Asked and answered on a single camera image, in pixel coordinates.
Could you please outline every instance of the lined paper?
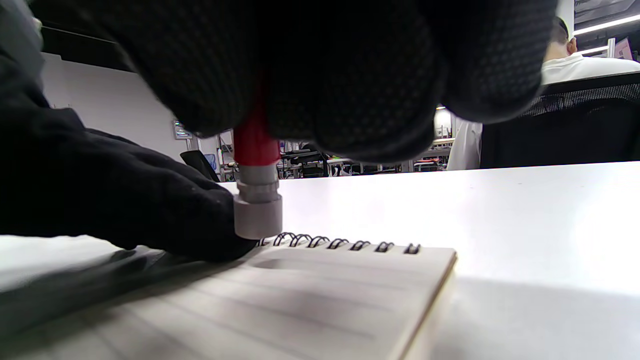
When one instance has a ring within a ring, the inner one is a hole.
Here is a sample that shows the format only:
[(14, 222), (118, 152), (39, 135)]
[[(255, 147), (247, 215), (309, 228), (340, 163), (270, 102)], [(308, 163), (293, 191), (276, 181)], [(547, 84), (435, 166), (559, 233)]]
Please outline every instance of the lined paper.
[(33, 329), (0, 359), (398, 360), (455, 253), (373, 250), (264, 250)]

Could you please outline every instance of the black glove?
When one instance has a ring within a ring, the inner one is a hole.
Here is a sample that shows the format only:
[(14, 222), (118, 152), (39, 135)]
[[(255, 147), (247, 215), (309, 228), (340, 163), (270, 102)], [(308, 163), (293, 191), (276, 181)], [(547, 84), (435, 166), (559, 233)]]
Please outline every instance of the black glove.
[(158, 152), (87, 131), (71, 109), (48, 108), (6, 56), (0, 69), (0, 233), (87, 234), (208, 261), (255, 246), (235, 235), (226, 189)]
[(429, 147), (439, 104), (512, 119), (533, 100), (557, 0), (60, 0), (118, 42), (185, 126), (236, 127), (266, 91), (279, 139), (355, 160)]

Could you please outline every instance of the ceiling light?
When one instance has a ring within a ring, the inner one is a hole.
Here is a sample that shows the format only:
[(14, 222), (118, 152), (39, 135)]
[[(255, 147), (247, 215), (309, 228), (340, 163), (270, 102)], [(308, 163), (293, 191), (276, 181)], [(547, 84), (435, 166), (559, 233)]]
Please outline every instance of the ceiling light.
[(576, 30), (576, 31), (573, 32), (573, 35), (580, 35), (580, 34), (590, 33), (592, 31), (606, 29), (606, 28), (610, 28), (612, 26), (622, 25), (622, 24), (626, 24), (628, 22), (633, 22), (633, 21), (637, 21), (637, 20), (640, 20), (640, 15), (634, 15), (634, 16), (631, 16), (631, 17), (625, 17), (624, 19), (605, 22), (604, 24), (600, 24), (600, 25), (596, 25), (596, 26), (591, 26), (589, 28)]
[(594, 47), (593, 49), (578, 51), (576, 54), (584, 55), (584, 54), (597, 53), (599, 51), (605, 51), (608, 48), (609, 48), (608, 46)]

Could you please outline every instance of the red marker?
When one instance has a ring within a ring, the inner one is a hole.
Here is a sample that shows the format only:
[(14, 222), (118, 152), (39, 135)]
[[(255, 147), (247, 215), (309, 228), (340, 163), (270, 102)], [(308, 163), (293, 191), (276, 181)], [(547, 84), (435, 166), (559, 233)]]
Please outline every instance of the red marker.
[(234, 129), (239, 194), (234, 196), (236, 234), (259, 240), (282, 232), (282, 196), (278, 194), (280, 145), (267, 133), (264, 97), (258, 96), (249, 119)]

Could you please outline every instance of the pink sign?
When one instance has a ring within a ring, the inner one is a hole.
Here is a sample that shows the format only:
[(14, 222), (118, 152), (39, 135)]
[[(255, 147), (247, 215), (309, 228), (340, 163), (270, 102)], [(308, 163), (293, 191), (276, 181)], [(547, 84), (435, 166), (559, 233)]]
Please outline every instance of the pink sign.
[(628, 38), (621, 40), (616, 44), (616, 52), (614, 54), (614, 57), (617, 59), (634, 59), (633, 55), (631, 55), (631, 47), (629, 46)]

